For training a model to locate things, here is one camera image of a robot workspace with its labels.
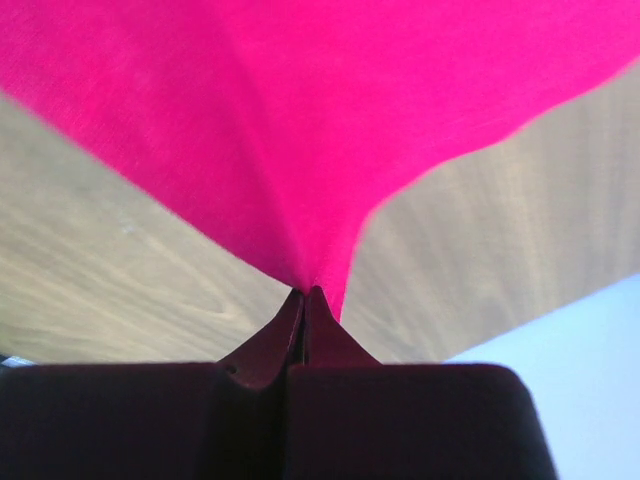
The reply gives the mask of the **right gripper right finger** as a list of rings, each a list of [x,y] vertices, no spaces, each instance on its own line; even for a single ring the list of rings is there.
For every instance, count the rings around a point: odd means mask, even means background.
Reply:
[[[288,479],[553,479],[532,397],[491,364],[392,364],[304,306],[302,358],[287,378]]]

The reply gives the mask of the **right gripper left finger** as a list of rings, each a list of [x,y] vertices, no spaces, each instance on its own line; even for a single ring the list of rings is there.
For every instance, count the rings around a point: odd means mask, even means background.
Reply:
[[[5,479],[278,479],[285,371],[304,310],[217,362],[36,365],[1,373]]]

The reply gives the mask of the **crimson red t shirt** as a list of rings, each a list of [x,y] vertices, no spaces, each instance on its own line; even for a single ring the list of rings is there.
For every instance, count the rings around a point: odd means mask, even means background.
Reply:
[[[639,55],[635,1],[5,1],[1,88],[342,309],[371,211]]]

